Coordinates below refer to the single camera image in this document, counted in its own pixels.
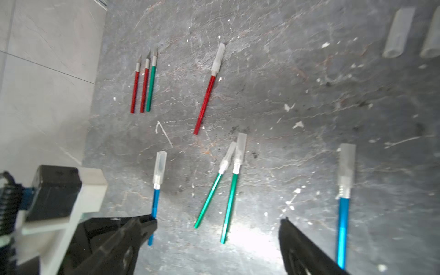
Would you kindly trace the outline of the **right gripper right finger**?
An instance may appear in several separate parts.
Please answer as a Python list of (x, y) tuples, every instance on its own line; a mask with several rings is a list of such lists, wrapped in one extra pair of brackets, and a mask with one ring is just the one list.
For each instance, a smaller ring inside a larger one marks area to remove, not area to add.
[(280, 221), (278, 240), (284, 268), (289, 275), (346, 275), (348, 273), (287, 218)]

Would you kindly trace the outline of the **blue carving knife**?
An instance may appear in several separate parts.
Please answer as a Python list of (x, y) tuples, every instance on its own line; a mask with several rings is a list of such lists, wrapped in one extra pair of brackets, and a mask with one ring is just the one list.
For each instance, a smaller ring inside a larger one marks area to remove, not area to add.
[(161, 187), (163, 180), (165, 178), (166, 159), (167, 159), (167, 152), (165, 152), (165, 151), (157, 152), (157, 157), (156, 157), (156, 161), (155, 161), (155, 168), (154, 168), (154, 173), (153, 173), (153, 180), (152, 180), (152, 183), (154, 184), (154, 195), (153, 195), (153, 201), (152, 201), (151, 216), (154, 219), (157, 218), (159, 196), (160, 196), (160, 187)]
[(348, 236), (349, 202), (351, 189), (355, 179), (356, 145), (343, 143), (340, 145), (338, 188), (339, 188), (339, 222), (336, 262), (345, 269)]

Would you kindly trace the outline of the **red carving knife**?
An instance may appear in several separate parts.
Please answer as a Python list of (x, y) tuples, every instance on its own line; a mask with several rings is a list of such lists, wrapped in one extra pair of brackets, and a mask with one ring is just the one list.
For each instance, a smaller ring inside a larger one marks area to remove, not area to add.
[(144, 73), (143, 73), (143, 87), (142, 87), (142, 97), (140, 104), (140, 112), (144, 113), (146, 108), (146, 97), (147, 97), (147, 84), (150, 70), (150, 54), (146, 57)]
[(222, 63), (225, 49), (226, 49), (226, 45), (224, 43), (220, 43), (216, 57), (214, 59), (212, 69), (211, 69), (210, 81), (209, 81), (209, 84), (208, 84), (208, 87), (207, 87), (207, 90), (205, 93), (205, 97), (204, 97), (204, 100), (202, 103), (201, 110), (199, 112), (198, 120), (197, 120), (195, 129), (194, 129), (194, 132), (193, 132), (194, 135), (198, 135), (198, 133), (199, 133), (199, 129), (201, 127), (201, 124), (202, 124), (202, 121), (203, 121), (203, 118), (204, 118), (204, 115), (205, 115), (205, 112), (207, 109), (209, 98), (210, 98), (211, 92), (214, 87), (215, 79), (216, 79), (217, 74), (219, 73), (220, 68), (221, 68), (221, 63)]
[(133, 86), (131, 109), (130, 109), (131, 114), (135, 113), (135, 104), (136, 104), (136, 97), (137, 97), (137, 90), (138, 90), (138, 83), (139, 83), (141, 60), (142, 60), (142, 56), (140, 56), (138, 58), (138, 61), (136, 62), (134, 86)]

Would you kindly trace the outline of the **green carving knife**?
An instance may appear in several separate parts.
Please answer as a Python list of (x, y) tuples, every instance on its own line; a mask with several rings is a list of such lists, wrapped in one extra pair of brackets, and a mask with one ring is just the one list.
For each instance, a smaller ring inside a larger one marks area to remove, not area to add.
[(237, 191), (238, 185), (238, 176), (241, 169), (241, 166), (244, 162), (245, 149), (246, 149), (246, 140), (247, 135), (244, 133), (239, 133), (237, 138), (237, 146), (234, 155), (233, 161), (233, 176), (231, 181), (230, 194), (228, 199), (228, 206), (226, 209), (225, 220), (223, 223), (222, 234), (221, 234), (221, 244), (224, 244), (227, 240), (229, 226), (231, 223), (232, 215), (233, 215), (233, 206), (235, 194)]
[(158, 60), (158, 48), (155, 48), (155, 51), (152, 56), (151, 60), (151, 68), (150, 68), (150, 84), (148, 88), (148, 97), (147, 97), (147, 104), (146, 104), (146, 111), (151, 111), (151, 102), (152, 102), (152, 94), (154, 90), (154, 81), (155, 81), (155, 73), (157, 68), (157, 60)]
[(205, 203), (203, 204), (203, 207), (201, 208), (199, 216), (195, 222), (195, 225), (194, 225), (195, 229), (198, 229), (200, 227), (202, 220), (206, 214), (206, 211), (207, 211), (207, 209), (208, 209), (208, 207), (214, 197), (214, 194), (215, 194), (215, 191), (219, 185), (219, 182), (221, 181), (223, 174), (225, 173), (225, 171), (228, 169), (228, 167), (230, 165), (232, 154), (235, 152), (236, 147), (237, 147), (237, 143), (231, 142), (231, 144), (226, 152), (226, 155), (221, 160), (217, 177), (216, 177), (215, 181), (213, 182), (213, 185), (207, 195)]

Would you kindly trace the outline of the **translucent knife cap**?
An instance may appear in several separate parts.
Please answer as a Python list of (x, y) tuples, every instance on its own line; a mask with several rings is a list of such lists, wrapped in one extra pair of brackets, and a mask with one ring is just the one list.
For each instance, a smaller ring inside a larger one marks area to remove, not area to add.
[(382, 53), (384, 58), (396, 58), (403, 54), (416, 7), (399, 9), (393, 19)]
[(419, 56), (421, 58), (434, 58), (440, 55), (440, 7), (433, 14), (427, 36)]

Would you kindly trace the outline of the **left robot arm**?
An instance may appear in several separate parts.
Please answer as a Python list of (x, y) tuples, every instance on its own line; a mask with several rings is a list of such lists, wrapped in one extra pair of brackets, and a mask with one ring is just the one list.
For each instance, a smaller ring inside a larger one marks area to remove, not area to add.
[(89, 218), (108, 183), (100, 169), (42, 165), (31, 187), (1, 173), (3, 275), (131, 275), (158, 227), (151, 215)]

